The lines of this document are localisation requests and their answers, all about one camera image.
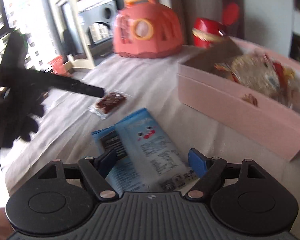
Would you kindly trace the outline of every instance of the meat snack package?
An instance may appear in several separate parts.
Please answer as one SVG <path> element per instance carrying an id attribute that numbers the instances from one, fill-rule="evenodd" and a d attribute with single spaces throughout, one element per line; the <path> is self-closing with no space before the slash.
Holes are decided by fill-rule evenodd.
<path id="1" fill-rule="evenodd" d="M 100 154 L 111 148 L 117 150 L 117 162 L 106 181 L 119 195 L 125 191 L 179 191 L 197 179 L 145 108 L 109 128 L 92 132 L 92 136 Z"/>
<path id="2" fill-rule="evenodd" d="M 129 97 L 130 96 L 122 92 L 113 90 L 90 106 L 89 111 L 97 114 L 101 119 L 106 119 L 110 114 L 116 111 L 116 109 L 122 106 Z"/>
<path id="3" fill-rule="evenodd" d="M 216 63 L 215 69 L 214 74 L 264 94 L 300 114 L 300 75 L 266 54 L 254 52 L 230 58 Z"/>

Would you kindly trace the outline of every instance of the ribbed surface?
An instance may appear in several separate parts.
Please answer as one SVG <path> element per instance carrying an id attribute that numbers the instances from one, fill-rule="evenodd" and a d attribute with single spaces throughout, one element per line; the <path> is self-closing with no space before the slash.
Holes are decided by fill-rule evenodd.
<path id="1" fill-rule="evenodd" d="M 35 240 L 14 234 L 11 240 Z M 82 227 L 54 240 L 296 240 L 288 232 L 276 236 L 249 237 L 216 222 L 201 203 L 192 203 L 178 192 L 125 193 L 115 203 L 103 203 Z"/>

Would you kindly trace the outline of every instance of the person's hand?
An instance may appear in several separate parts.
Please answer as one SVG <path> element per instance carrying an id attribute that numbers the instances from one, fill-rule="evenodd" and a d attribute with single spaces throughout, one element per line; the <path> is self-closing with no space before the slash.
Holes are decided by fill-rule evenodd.
<path id="1" fill-rule="evenodd" d="M 33 86 L 0 92 L 0 147 L 12 147 L 19 137 L 30 141 L 30 133 L 38 131 L 31 115 L 43 116 L 41 93 Z"/>

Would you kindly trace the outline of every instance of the pink box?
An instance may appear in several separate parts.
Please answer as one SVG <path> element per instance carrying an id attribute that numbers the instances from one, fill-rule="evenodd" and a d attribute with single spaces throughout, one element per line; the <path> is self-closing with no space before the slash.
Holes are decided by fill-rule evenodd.
<path id="1" fill-rule="evenodd" d="M 282 158 L 291 160 L 300 150 L 300 114 L 254 90 L 202 70 L 240 55 L 239 48 L 232 41 L 244 52 L 264 52 L 300 74 L 300 64 L 296 61 L 232 38 L 179 65 L 179 100 L 257 141 Z M 246 94 L 252 94 L 257 99 L 258 107 L 242 100 Z"/>

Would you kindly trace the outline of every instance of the building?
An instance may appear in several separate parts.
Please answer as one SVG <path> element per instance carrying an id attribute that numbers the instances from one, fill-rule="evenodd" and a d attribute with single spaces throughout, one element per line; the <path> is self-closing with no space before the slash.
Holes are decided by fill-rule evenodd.
<path id="1" fill-rule="evenodd" d="M 15 28 L 28 38 L 26 68 L 45 70 L 48 62 L 59 55 L 48 28 L 41 0 L 3 0 L 10 28 Z M 3 27 L 0 10 L 0 29 Z M 0 62 L 9 36 L 0 39 Z"/>

